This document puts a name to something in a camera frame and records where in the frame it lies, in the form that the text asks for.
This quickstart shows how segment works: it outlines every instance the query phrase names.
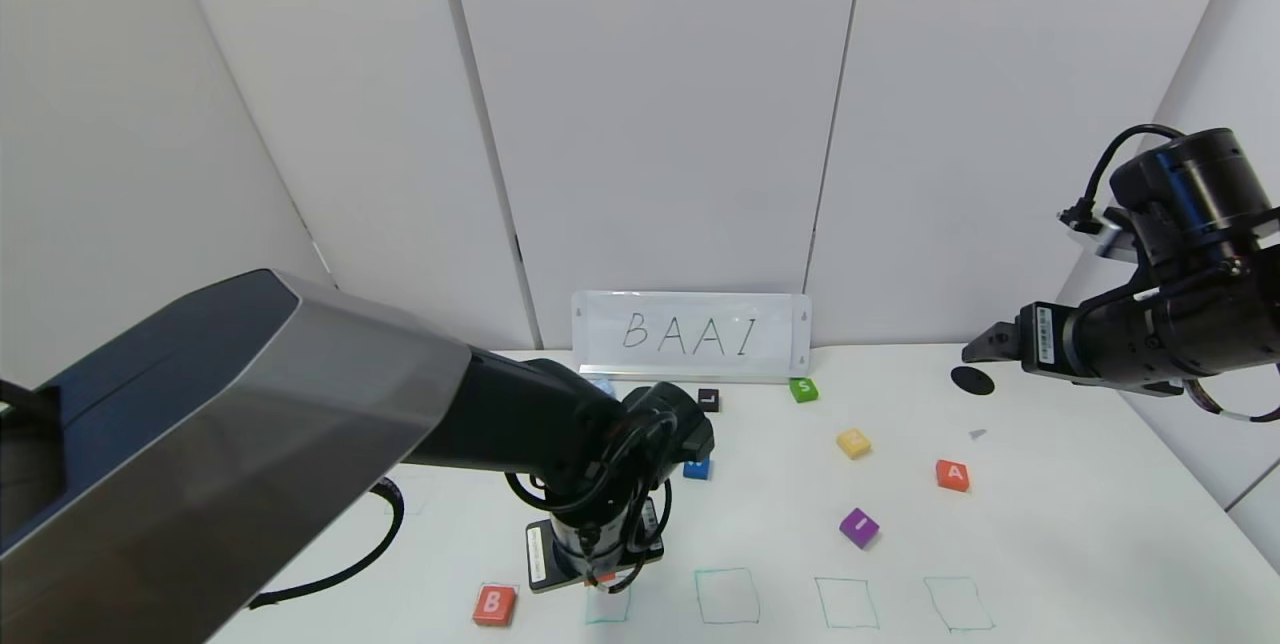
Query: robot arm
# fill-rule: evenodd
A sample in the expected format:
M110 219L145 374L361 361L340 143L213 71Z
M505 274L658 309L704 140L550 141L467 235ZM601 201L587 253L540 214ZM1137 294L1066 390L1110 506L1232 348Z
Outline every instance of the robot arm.
M1116 207L1092 215L1102 170L1130 134L1171 138L1111 175ZM1019 361L1030 374L1169 397L1184 385L1222 412L1199 379L1280 362L1280 246L1261 248L1271 207L1230 129L1135 125L1102 156L1085 196L1061 215L1094 254L1134 261L1128 284L1078 307L1036 302L966 344L965 362ZM1280 419L1280 412L1254 421Z
M6 398L6 641L202 641L401 462L535 476L543 588L639 572L660 552L648 492L713 447L676 385L617 402L265 270Z

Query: green block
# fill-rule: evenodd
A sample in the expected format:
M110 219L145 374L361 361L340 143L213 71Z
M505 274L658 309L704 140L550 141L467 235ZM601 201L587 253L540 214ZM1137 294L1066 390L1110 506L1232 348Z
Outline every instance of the green block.
M818 398L818 385L814 385L813 379L792 379L791 396L797 402L812 402Z

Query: white wall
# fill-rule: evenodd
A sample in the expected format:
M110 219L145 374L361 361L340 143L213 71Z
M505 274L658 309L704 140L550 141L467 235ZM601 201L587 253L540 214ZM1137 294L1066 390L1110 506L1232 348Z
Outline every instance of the white wall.
M965 342L1057 293L1056 214L1208 0L858 0L808 293L819 344Z
M532 348L451 0L200 1L338 287Z
M0 0L0 373L260 266L329 280L196 0Z
M800 292L851 0L462 0L548 347L579 289Z
M1185 132L1230 125L1272 204L1280 201L1276 52L1277 0L1212 0L1156 117ZM1082 257L1061 301L1078 302L1116 287L1130 271L1132 266ZM1224 406L1249 414L1270 411L1280 392L1272 369L1221 375L1206 385ZM1213 417L1185 398L1126 398L1222 506L1234 502L1280 455L1280 426Z

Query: orange block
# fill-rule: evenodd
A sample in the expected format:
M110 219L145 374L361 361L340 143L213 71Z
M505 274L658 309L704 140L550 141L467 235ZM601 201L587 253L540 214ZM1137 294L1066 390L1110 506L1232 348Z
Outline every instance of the orange block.
M595 581L599 583L599 584L605 584L608 581L613 581L617 577L618 577L618 575L616 575L616 574L605 574L605 575L595 576ZM590 586L590 585L591 585L590 581L584 581L582 583L582 586Z
M481 626L511 626L511 615L516 609L516 590L511 586L485 585L476 599L476 609L471 621Z
M968 492L969 470L960 462L938 460L938 487L955 489L956 492Z

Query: wire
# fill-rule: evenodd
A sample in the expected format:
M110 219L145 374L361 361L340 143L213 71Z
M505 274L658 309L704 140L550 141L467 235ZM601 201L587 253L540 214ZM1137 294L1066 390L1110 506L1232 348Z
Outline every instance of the wire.
M1102 157L1098 160L1097 166L1093 166L1093 174L1089 175L1089 183L1084 187L1084 196L1076 198L1074 205L1066 207L1066 210L1059 214L1057 219L1069 225L1075 230L1084 230L1085 233L1096 234L1101 230L1101 224L1093 221L1093 205L1094 198L1098 196L1098 187L1102 184L1102 174L1106 173L1107 165L1111 164L1112 157L1116 156L1116 151L1129 141L1132 137L1138 134L1161 134L1161 137L1167 137L1170 140L1178 140L1184 137L1179 129L1174 129L1170 125L1162 124L1139 124L1130 125L1120 134L1116 134L1115 140L1111 140Z
M635 426L628 429L626 437L623 437L621 440L611 442L609 447L605 448L603 455L600 474L599 476L595 476L595 481L591 483L591 488L588 489L585 494L581 494L581 497L571 502L566 502L563 504L553 504L547 499L539 499L538 497L531 494L527 489L525 489L525 485L520 483L520 478L511 471L506 472L507 485L516 494L516 497L520 498L521 502L525 502L530 507L534 507L535 510L540 510L548 513L564 515L575 512L582 507L586 507L588 504L591 503L593 499L595 499L595 497L600 494L600 492L604 490L604 485L609 483L612 472L617 471L618 463L621 463L621 461L626 458L627 453L630 453L631 449L635 448L637 442L645 439L652 431L654 431L659 426L672 426L675 429L675 426L677 425L676 415L673 412L652 411L646 414L653 419L653 421L650 421L645 426Z
M1280 364L1276 365L1276 371L1280 371ZM1249 416L1243 414L1230 412L1222 408L1208 392L1204 390L1204 385L1199 383L1198 379L1188 379L1183 382L1187 385L1187 394L1196 402L1196 406L1207 411L1208 414L1216 414L1225 416L1228 419L1235 419L1240 421L1252 421L1254 424L1266 424L1267 421L1280 421L1280 407L1271 410L1263 415Z
M374 484L374 488L369 490L370 494L376 494L387 503L392 506L392 526L387 530L387 535L383 540L374 547L372 552L365 554L358 562L351 565L349 567L339 571L333 576L325 576L324 579L312 581L310 584L302 584L300 586L291 586L288 589L280 589L278 592L264 592L257 597L250 599L248 608L256 609L259 607L266 607L269 604L279 604L280 602L287 602L288 599L297 599L298 597L306 597L307 594L315 594L316 592L324 592L332 586L337 586L343 581L347 581L352 576L369 568L369 565L378 561L384 552L392 545L392 540L399 534L399 527L404 521L404 495L401 494L399 487L396 485L388 478L383 478Z
M1120 134L1116 134L1115 140L1111 140L1111 145L1107 146L1106 151L1102 152L1102 157L1098 160L1097 166L1093 166L1093 175L1089 175L1089 184L1084 188L1084 198L1093 202L1093 198L1098 196L1098 187L1102 184L1102 174L1106 173L1107 165L1111 164L1111 157L1116 156L1116 151L1129 141L1129 138L1137 137L1138 134L1160 134L1160 137L1167 137L1170 140L1179 140L1185 137L1179 129L1174 129L1171 125L1162 124L1139 124L1130 125Z

